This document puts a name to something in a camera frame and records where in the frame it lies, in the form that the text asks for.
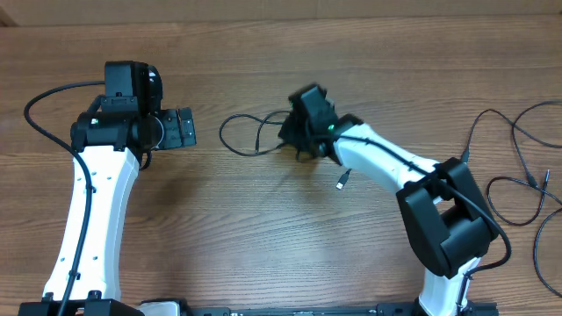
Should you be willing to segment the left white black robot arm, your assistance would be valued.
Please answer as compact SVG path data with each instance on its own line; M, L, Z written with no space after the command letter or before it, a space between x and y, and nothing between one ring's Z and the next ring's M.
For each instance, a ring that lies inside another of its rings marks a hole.
M119 254L127 203L154 151L196 145L190 108L161 107L162 78L139 61L108 61L104 93L71 126L74 184L61 249L39 302L21 315L190 315L183 298L122 302Z

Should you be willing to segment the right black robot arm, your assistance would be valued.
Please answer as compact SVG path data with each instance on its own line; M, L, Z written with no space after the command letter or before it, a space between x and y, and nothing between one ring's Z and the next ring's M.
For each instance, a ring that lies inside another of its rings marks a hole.
M475 303L467 292L480 261L501 234L465 162L437 162L408 152L360 118L338 116L319 84L288 97L278 134L313 158L328 157L365 174L392 193L411 249L424 267L421 293L407 303L379 303L377 315L496 315L495 303Z

